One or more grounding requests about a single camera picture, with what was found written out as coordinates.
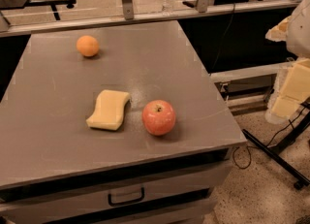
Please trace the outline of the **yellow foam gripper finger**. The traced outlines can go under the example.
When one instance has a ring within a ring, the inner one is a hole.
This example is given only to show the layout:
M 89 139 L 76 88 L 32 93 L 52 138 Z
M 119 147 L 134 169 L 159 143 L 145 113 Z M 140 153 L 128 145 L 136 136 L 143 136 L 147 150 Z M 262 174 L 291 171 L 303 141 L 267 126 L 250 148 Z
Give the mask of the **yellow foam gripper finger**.
M 278 117 L 289 118 L 299 105 L 310 97 L 310 59 L 299 58 L 288 69 L 278 90 L 271 112 Z
M 265 37 L 269 41 L 273 41 L 273 42 L 286 41 L 286 33 L 287 33 L 289 19 L 290 19 L 289 17 L 286 17 L 283 20 L 281 20 L 277 25 L 269 29 L 267 33 L 265 34 Z

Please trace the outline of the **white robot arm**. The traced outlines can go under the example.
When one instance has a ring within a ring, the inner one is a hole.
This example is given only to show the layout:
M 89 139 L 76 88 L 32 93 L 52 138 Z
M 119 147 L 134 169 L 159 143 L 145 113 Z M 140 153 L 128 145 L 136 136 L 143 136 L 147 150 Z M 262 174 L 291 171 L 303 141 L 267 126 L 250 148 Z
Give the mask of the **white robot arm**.
M 289 119 L 310 97 L 310 0 L 302 0 L 292 14 L 269 29 L 265 37 L 285 41 L 287 51 L 297 61 L 279 69 L 274 92 L 268 101 L 266 118 L 270 122 Z

